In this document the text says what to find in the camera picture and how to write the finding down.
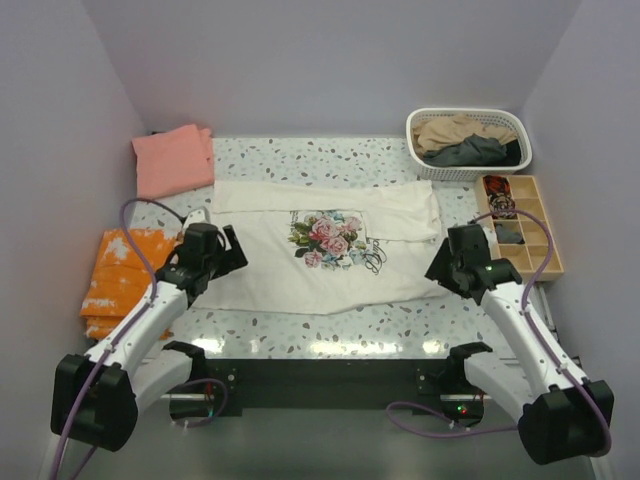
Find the white floral print t-shirt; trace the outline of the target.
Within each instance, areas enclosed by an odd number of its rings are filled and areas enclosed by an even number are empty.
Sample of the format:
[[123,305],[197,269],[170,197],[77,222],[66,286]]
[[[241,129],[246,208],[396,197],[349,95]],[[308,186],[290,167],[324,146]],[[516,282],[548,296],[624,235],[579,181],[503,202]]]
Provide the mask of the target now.
[[248,264],[213,281],[199,308],[331,315],[445,293],[425,276],[443,237],[428,181],[363,189],[220,181],[209,212],[234,228]]

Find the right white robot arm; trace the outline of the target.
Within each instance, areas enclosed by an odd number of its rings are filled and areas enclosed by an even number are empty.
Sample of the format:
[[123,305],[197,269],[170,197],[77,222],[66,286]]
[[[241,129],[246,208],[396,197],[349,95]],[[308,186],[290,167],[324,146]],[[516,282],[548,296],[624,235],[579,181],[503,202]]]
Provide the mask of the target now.
[[603,380],[590,380],[565,353],[529,303],[530,290],[512,263],[492,258],[480,225],[450,228],[425,276],[480,306],[524,372],[516,375],[485,343],[469,343],[450,350],[441,386],[488,394],[513,419],[539,465],[609,452],[612,390]]

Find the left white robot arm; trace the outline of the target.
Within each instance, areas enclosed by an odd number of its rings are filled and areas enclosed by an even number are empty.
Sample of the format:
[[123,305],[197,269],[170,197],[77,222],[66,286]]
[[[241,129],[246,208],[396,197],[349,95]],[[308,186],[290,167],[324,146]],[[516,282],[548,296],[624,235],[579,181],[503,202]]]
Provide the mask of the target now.
[[247,266],[232,226],[193,223],[138,304],[85,354],[57,365],[50,427],[62,438],[115,452],[131,437],[139,415],[162,395],[208,381],[202,348],[171,341],[144,360],[160,335],[204,294],[209,283]]

